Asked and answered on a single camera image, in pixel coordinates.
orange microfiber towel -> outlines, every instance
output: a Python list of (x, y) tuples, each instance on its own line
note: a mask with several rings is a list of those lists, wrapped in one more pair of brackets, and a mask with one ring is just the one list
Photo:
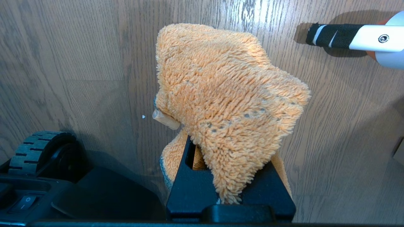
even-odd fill
[(271, 65), (248, 33), (169, 25), (159, 32), (156, 52), (160, 89), (154, 116), (161, 114), (160, 122), (174, 129), (176, 122), (183, 125), (160, 160), (166, 183), (174, 181), (190, 135), (200, 147), (194, 168), (211, 169), (221, 203), (239, 203), (242, 190), (270, 160), (290, 193), (277, 150), (308, 102), (307, 85)]

power switch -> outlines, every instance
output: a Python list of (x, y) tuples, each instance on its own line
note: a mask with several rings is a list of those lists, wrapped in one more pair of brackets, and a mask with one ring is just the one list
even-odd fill
[(37, 196), (25, 195), (12, 209), (14, 212), (28, 210), (37, 200)]

screw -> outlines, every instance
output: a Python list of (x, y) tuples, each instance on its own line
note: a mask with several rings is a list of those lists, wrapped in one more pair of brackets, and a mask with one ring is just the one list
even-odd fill
[(384, 43), (387, 42), (389, 40), (389, 36), (388, 35), (381, 35), (379, 37), (379, 42)]

mop pad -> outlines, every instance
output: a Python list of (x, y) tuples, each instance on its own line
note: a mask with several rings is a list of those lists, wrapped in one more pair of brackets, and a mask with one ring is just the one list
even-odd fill
[(175, 179), (190, 135), (200, 147), (194, 169), (206, 164), (211, 170), (221, 203), (238, 204), (270, 160), (290, 193), (277, 152), (308, 102), (307, 85), (271, 65), (255, 36), (205, 25), (161, 29), (156, 58), (159, 121), (173, 129), (183, 125), (162, 153), (166, 184)]

wood grain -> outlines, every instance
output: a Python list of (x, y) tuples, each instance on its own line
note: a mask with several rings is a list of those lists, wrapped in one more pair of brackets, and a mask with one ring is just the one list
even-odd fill
[(310, 23), (376, 23), (401, 0), (0, 1), (0, 161), (37, 130), (76, 133), (90, 159), (164, 201), (158, 158), (175, 131), (151, 118), (155, 43), (171, 23), (250, 32), (313, 97), (280, 149), (296, 222), (404, 224), (403, 71), (302, 44)]

